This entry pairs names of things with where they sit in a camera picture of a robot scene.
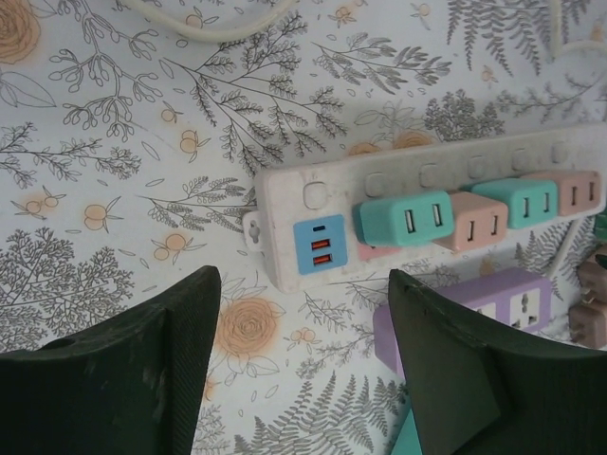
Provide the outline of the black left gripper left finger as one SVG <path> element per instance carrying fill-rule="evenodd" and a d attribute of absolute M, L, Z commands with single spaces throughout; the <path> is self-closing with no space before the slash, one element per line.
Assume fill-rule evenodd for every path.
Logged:
<path fill-rule="evenodd" d="M 207 265 L 85 330 L 2 354 L 2 452 L 190 453 L 220 301 Z"/>

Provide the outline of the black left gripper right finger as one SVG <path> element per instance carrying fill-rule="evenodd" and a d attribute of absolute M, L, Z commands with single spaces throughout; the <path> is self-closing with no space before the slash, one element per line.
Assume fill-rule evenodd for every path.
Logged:
<path fill-rule="evenodd" d="M 388 302 L 424 453 L 605 453 L 605 352 L 510 328 L 398 269 Z"/>

